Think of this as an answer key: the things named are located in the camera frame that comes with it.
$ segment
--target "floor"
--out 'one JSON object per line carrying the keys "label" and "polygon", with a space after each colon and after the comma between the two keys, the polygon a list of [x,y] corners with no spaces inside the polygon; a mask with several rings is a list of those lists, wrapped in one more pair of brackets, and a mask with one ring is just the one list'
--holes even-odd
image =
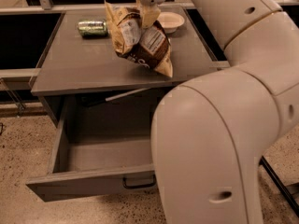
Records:
{"label": "floor", "polygon": [[[0,106],[5,125],[0,136],[0,224],[166,223],[157,190],[43,203],[25,182],[46,174],[55,127],[39,104],[28,106],[20,118],[13,105]],[[299,126],[264,155],[285,184],[299,182]],[[262,167],[259,182],[264,224],[299,223]]]}

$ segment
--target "open drawer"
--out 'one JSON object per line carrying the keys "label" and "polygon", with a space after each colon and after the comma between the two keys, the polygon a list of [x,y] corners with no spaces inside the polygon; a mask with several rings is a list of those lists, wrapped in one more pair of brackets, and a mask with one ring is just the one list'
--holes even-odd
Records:
{"label": "open drawer", "polygon": [[168,91],[151,89],[92,107],[66,96],[49,173],[27,186],[45,202],[155,188],[150,125]]}

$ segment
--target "black handle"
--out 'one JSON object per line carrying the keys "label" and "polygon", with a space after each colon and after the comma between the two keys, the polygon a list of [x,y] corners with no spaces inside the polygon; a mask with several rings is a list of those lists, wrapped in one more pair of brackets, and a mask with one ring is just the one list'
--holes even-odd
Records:
{"label": "black handle", "polygon": [[127,185],[127,178],[123,178],[122,179],[122,184],[123,184],[123,187],[125,189],[144,189],[144,188],[150,188],[150,187],[153,187],[156,185],[156,176],[153,175],[152,176],[152,182],[151,183],[148,183],[148,184],[141,184],[141,185]]}

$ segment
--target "white bowl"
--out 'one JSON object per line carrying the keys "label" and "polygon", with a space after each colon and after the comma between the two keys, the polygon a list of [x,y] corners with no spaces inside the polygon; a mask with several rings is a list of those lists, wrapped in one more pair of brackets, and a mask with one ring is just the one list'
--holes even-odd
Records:
{"label": "white bowl", "polygon": [[185,22],[182,16],[173,12],[162,12],[158,17],[158,21],[167,34],[174,33]]}

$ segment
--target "silver can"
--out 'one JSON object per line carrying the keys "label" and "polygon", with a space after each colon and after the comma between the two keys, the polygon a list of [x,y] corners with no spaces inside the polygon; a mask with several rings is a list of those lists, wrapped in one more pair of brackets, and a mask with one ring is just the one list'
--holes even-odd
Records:
{"label": "silver can", "polygon": [[81,20],[78,22],[78,31],[82,37],[107,36],[107,22],[101,20]]}

